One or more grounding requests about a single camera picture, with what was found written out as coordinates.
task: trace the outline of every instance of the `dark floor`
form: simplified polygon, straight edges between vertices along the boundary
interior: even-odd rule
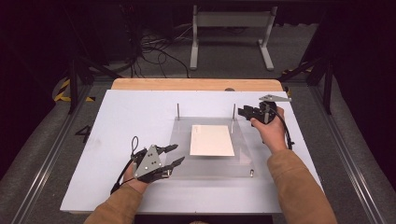
[[[265,70],[256,39],[261,31],[247,29],[239,35],[222,30],[207,30],[201,33],[198,70],[190,71],[192,77],[212,78],[274,78],[279,77],[285,69],[298,65],[304,50],[315,32],[316,26],[288,26],[273,29],[268,49],[275,65],[275,71]],[[191,42],[184,40],[169,47],[166,52],[190,64]],[[147,54],[147,59],[155,61],[158,55]],[[140,60],[138,75],[145,77],[162,77],[161,68]],[[170,58],[163,65],[168,77],[185,77],[184,67]],[[129,77],[131,71],[125,71]],[[351,182],[351,176],[340,157],[338,146],[326,122],[321,105],[316,102],[315,92],[321,90],[307,87],[304,75],[285,83],[290,87],[292,107],[304,140],[308,146],[322,186],[329,198],[339,223],[374,223],[367,215],[361,198]],[[71,215],[59,210],[67,184],[72,177],[80,154],[84,148],[83,136],[75,133],[86,125],[93,125],[102,99],[111,87],[111,81],[97,77],[90,89],[89,96],[96,97],[95,102],[84,102],[78,111],[59,156],[49,176],[45,178],[44,188],[38,192],[38,198],[32,204],[22,223],[82,223],[87,215]],[[0,217],[2,223],[9,223],[15,217],[35,175],[49,154],[57,134],[61,131],[67,118],[70,104],[57,102],[54,109],[31,135],[17,159],[0,182]],[[344,139],[348,152],[359,167],[373,201],[383,218],[383,222],[396,223],[396,194],[376,164],[364,139],[361,137],[350,112],[337,89],[336,82],[332,91],[332,116],[339,133]],[[281,214],[273,215],[274,223],[286,223]],[[260,218],[249,223],[263,223]]]

